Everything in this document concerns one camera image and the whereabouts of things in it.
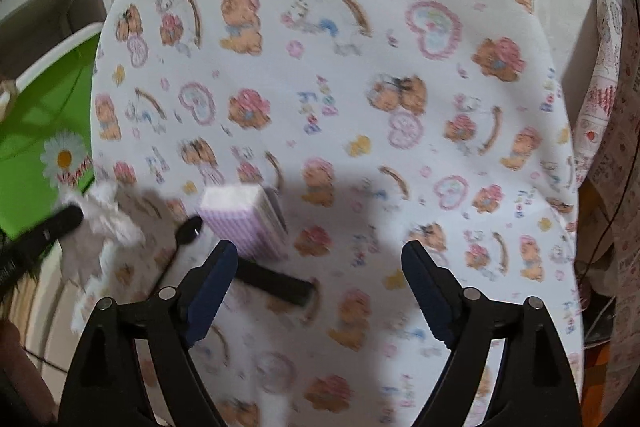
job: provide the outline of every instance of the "daisy yellow center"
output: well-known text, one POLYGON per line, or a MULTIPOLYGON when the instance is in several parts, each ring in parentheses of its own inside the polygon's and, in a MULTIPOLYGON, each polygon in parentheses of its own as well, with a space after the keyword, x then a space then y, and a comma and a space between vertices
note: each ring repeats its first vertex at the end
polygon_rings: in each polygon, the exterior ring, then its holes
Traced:
POLYGON ((66 150, 60 151, 58 153, 57 163, 61 169, 68 169, 69 165, 71 165, 71 153, 66 150))

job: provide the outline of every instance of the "patterned fabric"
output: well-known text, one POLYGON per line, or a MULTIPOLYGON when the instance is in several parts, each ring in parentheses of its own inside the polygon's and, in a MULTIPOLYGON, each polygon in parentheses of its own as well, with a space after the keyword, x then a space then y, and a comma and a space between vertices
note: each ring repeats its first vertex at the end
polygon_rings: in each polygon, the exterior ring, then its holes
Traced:
POLYGON ((269 266, 319 288, 298 310, 232 284, 192 350, 230 426, 415 420, 447 353, 409 239, 490 298, 543 298, 580 386, 572 142, 529 0, 115 0, 98 57, 100 175, 177 219, 210 184, 277 190, 269 266))

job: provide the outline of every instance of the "person's hand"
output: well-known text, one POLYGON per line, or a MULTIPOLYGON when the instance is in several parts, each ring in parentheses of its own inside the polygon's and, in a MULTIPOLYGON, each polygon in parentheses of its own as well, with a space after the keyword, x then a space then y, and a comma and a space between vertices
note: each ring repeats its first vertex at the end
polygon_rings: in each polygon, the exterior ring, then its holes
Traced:
POLYGON ((8 321, 0 321, 0 369, 36 420, 46 425, 55 419, 57 406, 51 392, 22 349, 18 328, 8 321))

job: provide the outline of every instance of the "white tablecloth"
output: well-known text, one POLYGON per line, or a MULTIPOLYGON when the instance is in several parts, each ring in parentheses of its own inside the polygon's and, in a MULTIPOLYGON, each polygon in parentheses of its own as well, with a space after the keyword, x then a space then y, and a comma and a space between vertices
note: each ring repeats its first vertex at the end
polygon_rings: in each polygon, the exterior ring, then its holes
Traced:
MULTIPOLYGON (((447 350, 400 271, 409 239, 490 298, 543 298, 581 382, 572 144, 529 0, 115 0, 93 97, 99 176, 177 220, 206 185, 272 187, 289 250, 269 266, 318 282, 297 311, 232 284, 192 350, 229 425, 413 422, 447 350)), ((133 298, 162 252, 123 262, 133 298)))

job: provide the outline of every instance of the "black cable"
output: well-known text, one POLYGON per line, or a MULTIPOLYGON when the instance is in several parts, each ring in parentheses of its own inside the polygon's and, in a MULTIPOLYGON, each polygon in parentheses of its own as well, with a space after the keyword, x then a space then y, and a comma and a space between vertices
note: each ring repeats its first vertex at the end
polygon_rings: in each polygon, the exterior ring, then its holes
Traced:
MULTIPOLYGON (((640 8, 638 7, 638 0, 634 0, 634 1, 636 3, 636 16, 638 17, 638 23, 640 24, 640 8)), ((636 160, 638 159, 639 150, 640 150, 640 132, 638 132, 638 142, 636 143, 636 153, 634 154, 634 160, 631 163, 631 167, 629 168, 629 175, 626 177, 625 188, 622 190, 622 197, 620 198, 620 203, 618 203, 618 206, 616 207, 616 210, 613 213, 613 216, 611 216, 611 219, 609 219, 609 222, 607 223, 607 228, 604 229, 604 232, 602 232, 602 235, 600 236, 598 242, 596 243, 596 247, 593 249, 593 253, 591 253, 591 257, 589 259, 589 262, 587 263, 587 268, 584 270, 584 273, 580 276, 580 279, 578 279, 578 290, 580 289, 580 285, 582 284, 582 281, 587 276, 587 272, 591 268, 591 264, 593 264, 593 258, 596 257, 596 252, 598 251, 600 244, 603 242, 604 237, 607 235, 607 232, 609 232, 609 229, 613 225, 613 222, 616 220, 616 217, 618 217, 620 208, 622 208, 622 203, 624 203, 625 201, 626 192, 628 191, 629 185, 631 184, 631 176, 633 176, 634 169, 636 168, 636 160)))
POLYGON ((33 351, 31 351, 30 349, 27 349, 26 347, 22 346, 22 349, 25 350, 25 352, 29 353, 34 359, 38 359, 40 360, 40 362, 42 362, 43 364, 49 365, 49 367, 53 367, 53 369, 57 369, 58 371, 61 371, 62 373, 64 373, 65 375, 68 375, 69 372, 66 371, 65 369, 62 369, 59 365, 56 365, 53 362, 49 362, 49 360, 45 360, 42 357, 36 355, 33 351))

